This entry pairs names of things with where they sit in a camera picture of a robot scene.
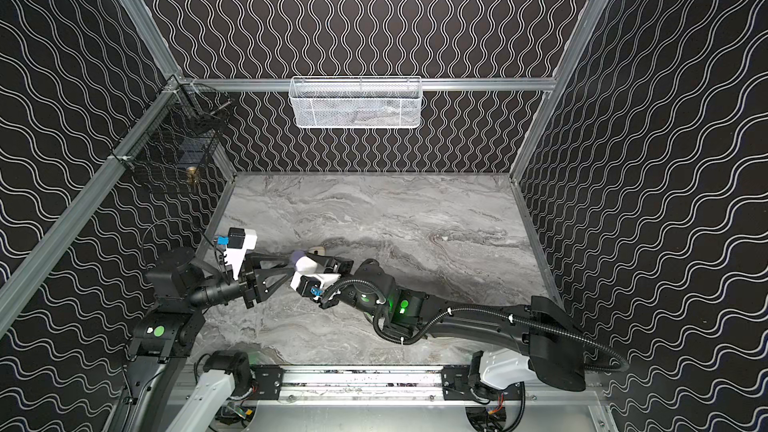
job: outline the mesh basket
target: mesh basket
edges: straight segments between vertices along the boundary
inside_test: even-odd
[[[302,128],[413,129],[422,123],[421,77],[293,77]]]
[[[197,191],[232,101],[205,86],[184,86],[134,146],[129,160],[134,182],[150,191],[179,194]]]

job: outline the robotic arm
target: robotic arm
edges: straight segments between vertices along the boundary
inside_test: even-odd
[[[225,257],[235,259],[233,262],[237,264],[233,266],[239,265],[238,273],[222,274],[216,267],[197,259],[189,248],[171,250],[158,261],[147,275],[155,287],[157,305],[134,330],[129,360],[152,358],[165,363],[186,358],[205,322],[203,310],[240,298],[246,307],[252,308],[290,281],[299,295],[317,303],[319,309],[344,303],[370,314],[373,329],[382,340],[407,346],[431,335],[499,346],[502,350],[498,352],[477,352],[473,356],[470,386],[480,398],[496,398],[500,390],[511,384],[533,378],[554,388],[579,391],[585,389],[586,370],[628,369],[626,359],[583,336],[571,318],[548,298],[534,296],[530,305],[467,304],[401,287],[370,258],[352,273],[353,261],[341,257],[302,251],[283,256],[229,250],[233,242],[242,249],[253,247],[255,233],[252,234],[254,240],[248,242],[250,232],[253,231],[232,228],[228,241],[220,239],[220,245],[229,242],[226,245],[229,254],[225,253]],[[600,364],[585,362],[586,348],[596,348],[615,360]],[[209,359],[204,367],[206,374],[212,371],[217,374],[215,378],[206,374],[204,377],[220,380],[217,381],[220,394],[227,390],[229,397],[236,395],[235,388],[250,389],[250,377],[243,374],[230,383],[225,377],[226,367],[221,371],[222,363]],[[213,402],[220,405],[222,400],[216,398]],[[188,423],[174,424],[187,427],[178,430],[194,430]],[[131,430],[153,429],[147,426]]]

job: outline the gray marble surface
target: gray marble surface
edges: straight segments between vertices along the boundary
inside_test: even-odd
[[[259,252],[323,245],[375,258],[399,284],[462,302],[506,305],[546,295],[505,176],[241,176],[218,232],[253,228]],[[192,359],[238,348],[278,364],[463,364],[490,346],[373,333],[361,312],[321,311],[287,284],[268,301],[212,308]]]

